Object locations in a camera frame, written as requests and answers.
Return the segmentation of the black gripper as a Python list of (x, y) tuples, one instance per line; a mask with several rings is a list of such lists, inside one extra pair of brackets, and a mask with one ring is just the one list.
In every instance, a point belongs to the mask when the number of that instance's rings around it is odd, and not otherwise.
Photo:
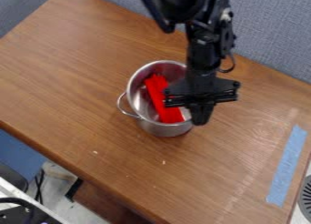
[(203, 126), (210, 122), (215, 104), (238, 100), (240, 87), (238, 81), (219, 77), (196, 84), (180, 79), (163, 89), (163, 104), (188, 108), (194, 125)]

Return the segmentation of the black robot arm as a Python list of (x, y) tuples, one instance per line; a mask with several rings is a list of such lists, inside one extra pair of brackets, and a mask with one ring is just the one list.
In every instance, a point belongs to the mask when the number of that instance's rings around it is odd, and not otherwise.
[(230, 0), (142, 0), (150, 15), (167, 34), (176, 26), (184, 26), (187, 38), (186, 73), (180, 81), (164, 90), (164, 105), (184, 107), (192, 124), (210, 122), (214, 108), (224, 102), (238, 100), (240, 83), (218, 77), (230, 73), (222, 68), (226, 58), (234, 59), (236, 46), (234, 12)]

